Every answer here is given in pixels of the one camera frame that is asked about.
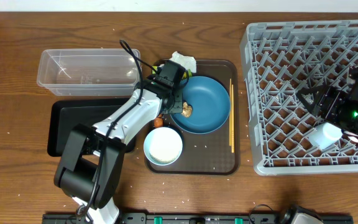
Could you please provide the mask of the brown shiitake mushroom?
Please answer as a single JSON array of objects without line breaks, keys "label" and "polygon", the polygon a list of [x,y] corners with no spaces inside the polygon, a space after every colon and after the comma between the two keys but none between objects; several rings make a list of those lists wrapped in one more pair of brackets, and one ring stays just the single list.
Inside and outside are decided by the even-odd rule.
[{"label": "brown shiitake mushroom", "polygon": [[185,118],[189,118],[192,115],[193,108],[186,101],[183,102],[181,115]]}]

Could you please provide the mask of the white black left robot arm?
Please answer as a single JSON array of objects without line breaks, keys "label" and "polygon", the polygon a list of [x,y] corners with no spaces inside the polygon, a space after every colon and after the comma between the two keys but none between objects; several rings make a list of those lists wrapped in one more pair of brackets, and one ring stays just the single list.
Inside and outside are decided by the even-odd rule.
[{"label": "white black left robot arm", "polygon": [[148,122],[175,109],[185,85],[181,80],[146,79],[105,120],[70,131],[54,177],[54,184],[79,203],[68,223],[116,222],[119,209],[112,197],[127,145]]}]

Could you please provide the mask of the pink plastic cup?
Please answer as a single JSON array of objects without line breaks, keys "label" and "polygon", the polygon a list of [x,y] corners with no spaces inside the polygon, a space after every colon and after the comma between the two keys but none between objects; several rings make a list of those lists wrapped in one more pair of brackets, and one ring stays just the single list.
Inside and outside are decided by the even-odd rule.
[{"label": "pink plastic cup", "polygon": [[358,135],[350,133],[349,131],[343,131],[342,134],[345,138],[348,138],[350,141],[358,143]]}]

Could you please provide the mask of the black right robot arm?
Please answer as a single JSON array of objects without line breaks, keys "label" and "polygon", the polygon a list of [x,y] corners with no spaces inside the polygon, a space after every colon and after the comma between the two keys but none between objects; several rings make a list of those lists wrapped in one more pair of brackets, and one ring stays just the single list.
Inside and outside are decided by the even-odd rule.
[{"label": "black right robot arm", "polygon": [[358,66],[351,67],[347,77],[354,82],[350,92],[320,85],[302,88],[296,97],[310,114],[340,128],[346,136],[358,139]]}]

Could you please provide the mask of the dark blue plate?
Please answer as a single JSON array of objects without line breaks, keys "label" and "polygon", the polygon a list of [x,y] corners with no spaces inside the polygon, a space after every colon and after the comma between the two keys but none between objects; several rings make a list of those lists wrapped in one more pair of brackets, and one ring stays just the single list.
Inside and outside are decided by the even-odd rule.
[{"label": "dark blue plate", "polygon": [[191,77],[183,89],[183,101],[193,109],[190,117],[177,113],[171,118],[189,133],[212,133],[226,122],[230,114],[229,93],[221,83],[210,77]]}]

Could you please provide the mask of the light blue plastic cup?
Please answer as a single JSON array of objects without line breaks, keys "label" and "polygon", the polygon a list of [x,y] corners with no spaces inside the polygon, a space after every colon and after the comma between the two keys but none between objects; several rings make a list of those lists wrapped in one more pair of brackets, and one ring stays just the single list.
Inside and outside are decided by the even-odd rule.
[{"label": "light blue plastic cup", "polygon": [[340,128],[330,123],[323,123],[314,127],[314,130],[307,138],[312,146],[316,146],[321,150],[324,150],[340,140],[341,137],[342,131]]}]

